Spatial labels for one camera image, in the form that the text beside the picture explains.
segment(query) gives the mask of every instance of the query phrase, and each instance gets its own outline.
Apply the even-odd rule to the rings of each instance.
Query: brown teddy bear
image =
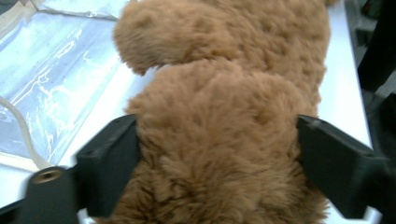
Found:
[[[317,115],[326,0],[143,0],[114,32],[137,74],[141,162],[99,223],[320,223],[295,128]]]

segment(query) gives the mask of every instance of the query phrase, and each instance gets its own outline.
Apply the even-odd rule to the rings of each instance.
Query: white cable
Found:
[[[53,166],[52,164],[41,158],[40,155],[38,155],[38,153],[35,151],[35,147],[33,146],[32,142],[32,136],[29,133],[29,128],[21,112],[14,105],[12,105],[1,96],[0,105],[8,109],[15,116],[15,119],[20,125],[23,142],[26,145],[27,151],[37,168],[41,170]]]

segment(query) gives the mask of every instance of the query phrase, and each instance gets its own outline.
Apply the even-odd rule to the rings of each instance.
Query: plush toy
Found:
[[[330,2],[129,3],[120,56],[137,74],[159,70],[126,109],[141,162],[99,223],[320,223],[326,200],[295,126],[318,113]]]

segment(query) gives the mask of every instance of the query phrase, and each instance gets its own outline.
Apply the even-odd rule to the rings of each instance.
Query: teddy bear body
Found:
[[[298,114],[315,116],[330,28],[324,0],[145,0],[115,29],[138,74],[142,159],[99,223],[320,223],[300,165]]]

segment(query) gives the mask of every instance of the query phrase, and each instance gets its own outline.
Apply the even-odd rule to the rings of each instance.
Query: white surface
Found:
[[[319,106],[319,114],[322,119],[329,121],[370,146],[350,45],[344,1],[330,8],[329,12],[332,24],[332,40],[326,60],[328,72],[320,88],[322,103]],[[131,72],[123,66],[110,82],[101,100],[85,121],[60,164],[65,166],[74,164],[73,155],[76,151],[108,122],[123,115],[122,109],[126,106],[127,99],[140,92],[151,79],[152,73],[147,77],[137,77],[131,75]],[[24,189],[22,183],[28,175],[26,172],[0,167],[0,192],[3,195],[0,198],[0,207],[21,198]],[[329,212],[329,218],[326,220],[328,224],[374,223],[373,219],[346,221],[333,208]]]

